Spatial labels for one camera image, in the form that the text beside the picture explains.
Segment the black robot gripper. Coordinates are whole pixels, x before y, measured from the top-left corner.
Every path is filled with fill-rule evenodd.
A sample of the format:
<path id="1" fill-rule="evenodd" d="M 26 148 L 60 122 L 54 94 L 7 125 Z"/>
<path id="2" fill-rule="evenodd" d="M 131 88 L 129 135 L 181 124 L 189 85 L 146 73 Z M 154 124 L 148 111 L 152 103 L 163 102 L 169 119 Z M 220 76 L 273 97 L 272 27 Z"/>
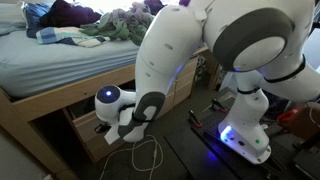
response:
<path id="1" fill-rule="evenodd" d="M 111 126 L 110 125 L 104 125 L 104 124 L 99 124 L 96 128 L 95 128 L 95 132 L 97 134 L 100 134 L 100 133 L 105 133 L 107 131 L 109 131 L 111 129 Z"/>

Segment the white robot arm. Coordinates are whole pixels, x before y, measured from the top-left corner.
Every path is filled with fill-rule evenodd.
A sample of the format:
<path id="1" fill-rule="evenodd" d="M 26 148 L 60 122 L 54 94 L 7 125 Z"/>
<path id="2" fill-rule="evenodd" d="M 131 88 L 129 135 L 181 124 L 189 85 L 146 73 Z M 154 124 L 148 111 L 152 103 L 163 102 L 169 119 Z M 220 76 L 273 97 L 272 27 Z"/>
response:
<path id="1" fill-rule="evenodd" d="M 134 143 L 163 109 L 177 76 L 200 45 L 221 70 L 234 74 L 236 99 L 218 125 L 222 143 L 253 164 L 271 155 L 259 121 L 269 94 L 308 102 L 320 75 L 303 53 L 315 0 L 190 0 L 154 17 L 138 49 L 132 90 L 107 85 L 95 95 L 105 141 Z"/>

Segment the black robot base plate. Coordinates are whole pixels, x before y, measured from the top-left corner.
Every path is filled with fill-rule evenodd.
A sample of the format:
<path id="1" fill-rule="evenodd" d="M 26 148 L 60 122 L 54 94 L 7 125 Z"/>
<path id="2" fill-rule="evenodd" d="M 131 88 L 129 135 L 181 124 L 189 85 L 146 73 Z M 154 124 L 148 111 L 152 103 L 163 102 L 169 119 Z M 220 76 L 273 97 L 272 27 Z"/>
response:
<path id="1" fill-rule="evenodd" d="M 292 148 L 270 141 L 270 157 L 257 164 L 249 162 L 245 151 L 237 153 L 229 143 L 244 147 L 241 141 L 229 137 L 231 129 L 219 134 L 218 124 L 225 117 L 222 112 L 214 113 L 202 120 L 201 127 L 193 127 L 194 133 L 204 142 L 227 167 L 241 180 L 320 180 L 319 149 L 306 149 L 302 141 L 292 143 Z"/>

